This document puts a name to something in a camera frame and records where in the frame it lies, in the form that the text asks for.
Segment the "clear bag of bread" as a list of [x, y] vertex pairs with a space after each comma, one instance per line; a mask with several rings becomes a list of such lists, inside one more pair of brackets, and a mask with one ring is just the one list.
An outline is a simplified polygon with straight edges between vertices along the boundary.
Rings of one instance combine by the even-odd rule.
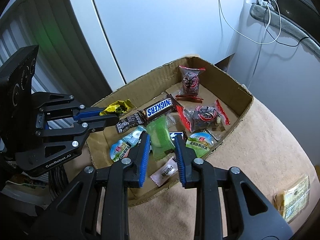
[[307, 207], [309, 198], [310, 180], [304, 174], [288, 189], [278, 192], [273, 198], [273, 204], [289, 224]]

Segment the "yellow candy wrapper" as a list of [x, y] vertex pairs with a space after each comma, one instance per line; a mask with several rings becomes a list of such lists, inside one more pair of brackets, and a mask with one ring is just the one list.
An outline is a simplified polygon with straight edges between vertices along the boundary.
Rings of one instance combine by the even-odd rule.
[[108, 105], [104, 110], [102, 110], [99, 115], [116, 114], [117, 116], [124, 115], [135, 108], [134, 104], [127, 100], [117, 100], [110, 105]]

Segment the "teal candy wrapper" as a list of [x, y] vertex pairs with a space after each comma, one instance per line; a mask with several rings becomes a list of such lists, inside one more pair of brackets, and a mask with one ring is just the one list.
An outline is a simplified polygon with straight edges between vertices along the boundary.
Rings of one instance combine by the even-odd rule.
[[138, 126], [134, 131], [125, 135], [125, 137], [123, 137], [123, 140], [131, 147], [135, 147], [139, 142], [141, 134], [145, 131], [146, 129], [143, 126]]

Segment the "black white patterned candy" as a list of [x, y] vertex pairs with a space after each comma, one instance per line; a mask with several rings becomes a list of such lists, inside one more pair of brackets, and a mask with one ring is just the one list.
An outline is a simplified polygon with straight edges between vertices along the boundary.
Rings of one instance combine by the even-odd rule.
[[137, 112], [119, 120], [119, 122], [116, 124], [116, 130], [118, 134], [121, 134], [133, 127], [137, 127], [143, 124], [144, 118], [139, 112]]

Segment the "green snack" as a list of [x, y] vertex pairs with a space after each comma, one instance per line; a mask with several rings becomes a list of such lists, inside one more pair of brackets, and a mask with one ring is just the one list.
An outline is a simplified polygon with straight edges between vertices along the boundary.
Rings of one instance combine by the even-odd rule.
[[153, 158], [155, 161], [163, 159], [174, 151], [175, 146], [169, 134], [166, 116], [163, 115], [150, 122], [146, 127], [146, 132], [150, 136]]

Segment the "large Snickers bar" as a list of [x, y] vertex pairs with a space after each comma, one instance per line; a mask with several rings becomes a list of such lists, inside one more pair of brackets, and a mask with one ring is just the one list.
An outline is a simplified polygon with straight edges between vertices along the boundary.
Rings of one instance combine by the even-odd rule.
[[139, 110], [138, 113], [144, 123], [149, 124], [163, 115], [176, 112], [178, 106], [181, 106], [181, 104], [171, 94], [167, 94], [165, 98]]

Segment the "clear green candy wrapper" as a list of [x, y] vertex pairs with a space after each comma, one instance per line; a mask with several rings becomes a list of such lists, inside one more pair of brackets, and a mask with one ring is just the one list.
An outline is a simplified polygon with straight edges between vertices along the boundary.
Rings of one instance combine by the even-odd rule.
[[172, 126], [176, 125], [176, 120], [173, 115], [168, 114], [165, 116], [165, 123], [167, 128], [171, 128]]

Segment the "pink white candy packet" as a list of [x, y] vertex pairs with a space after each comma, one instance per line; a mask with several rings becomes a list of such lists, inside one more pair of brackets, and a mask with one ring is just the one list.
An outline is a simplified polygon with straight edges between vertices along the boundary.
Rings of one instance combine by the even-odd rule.
[[178, 171], [175, 157], [171, 157], [161, 168], [150, 176], [150, 179], [161, 187], [169, 178]]

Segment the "red date bag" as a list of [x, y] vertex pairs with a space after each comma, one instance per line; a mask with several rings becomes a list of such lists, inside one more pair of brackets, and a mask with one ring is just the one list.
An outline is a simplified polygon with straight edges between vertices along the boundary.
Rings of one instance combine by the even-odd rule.
[[212, 105], [198, 105], [195, 108], [176, 107], [181, 123], [191, 133], [207, 128], [229, 126], [230, 120], [219, 100]]
[[179, 93], [175, 96], [176, 100], [202, 103], [203, 99], [199, 97], [200, 74], [205, 68], [188, 68], [179, 66], [181, 72], [181, 87]]

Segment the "beige table cloth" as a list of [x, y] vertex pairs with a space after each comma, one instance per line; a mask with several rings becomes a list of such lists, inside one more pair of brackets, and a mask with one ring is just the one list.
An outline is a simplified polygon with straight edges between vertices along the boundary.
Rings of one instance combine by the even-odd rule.
[[291, 239], [289, 224], [246, 176], [263, 170], [257, 145], [246, 167], [217, 167], [211, 157], [198, 158], [177, 136], [176, 161], [180, 187], [169, 190], [167, 201], [158, 193], [128, 201], [129, 189], [143, 186], [148, 169], [150, 136], [113, 165], [80, 172], [48, 209], [59, 239]]

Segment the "brown cardboard box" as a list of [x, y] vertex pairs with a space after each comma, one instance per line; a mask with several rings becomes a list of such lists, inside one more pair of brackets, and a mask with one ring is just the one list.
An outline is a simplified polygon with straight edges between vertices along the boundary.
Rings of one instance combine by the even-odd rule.
[[[155, 68], [96, 102], [93, 106], [102, 108], [107, 107], [117, 100], [130, 99], [135, 108], [123, 116], [127, 117], [165, 98], [167, 94], [175, 96], [181, 85], [179, 66], [205, 69], [205, 71], [200, 74], [199, 90], [199, 96], [203, 98], [203, 105], [211, 106], [216, 100], [219, 100], [231, 123], [228, 126], [224, 125], [225, 131], [222, 138], [210, 149], [209, 153], [204, 155], [204, 158], [207, 159], [208, 156], [222, 144], [224, 139], [233, 132], [246, 115], [253, 103], [253, 95], [230, 75], [198, 56], [185, 56]], [[170, 132], [185, 131], [187, 135], [191, 135], [181, 123], [177, 112], [170, 113], [169, 116], [171, 119], [169, 121]], [[86, 140], [86, 144], [94, 167], [103, 168], [112, 165], [113, 161], [109, 153], [111, 146], [134, 129], [135, 128], [131, 128], [123, 134], [118, 134], [115, 126], [112, 126], [105, 128], [102, 132], [90, 134]], [[160, 194], [160, 192], [179, 182], [177, 173], [169, 178], [161, 187], [158, 187], [149, 177], [164, 165], [172, 155], [173, 154], [169, 154], [160, 161], [154, 161], [153, 156], [150, 155], [148, 171], [143, 187], [141, 189], [128, 189], [130, 207], [146, 203]]]

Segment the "grey window sill pad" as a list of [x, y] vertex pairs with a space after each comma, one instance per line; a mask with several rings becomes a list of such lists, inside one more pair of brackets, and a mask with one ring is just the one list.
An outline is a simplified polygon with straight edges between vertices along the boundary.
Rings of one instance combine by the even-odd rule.
[[[251, 8], [249, 10], [249, 13], [252, 18], [254, 18], [257, 21], [260, 21], [262, 23], [267, 24], [268, 23], [268, 9], [265, 7], [262, 7], [257, 4], [252, 4]], [[306, 45], [317, 57], [320, 56], [320, 49], [319, 49], [319, 43], [316, 42], [311, 36], [308, 35], [307, 32], [303, 31], [290, 21], [284, 19], [283, 17], [281, 20], [279, 19], [279, 15], [271, 11], [271, 23], [270, 26], [279, 28], [280, 27], [280, 21], [281, 21], [281, 33], [286, 33], [288, 35], [291, 35], [298, 41], [302, 41], [302, 44]]]

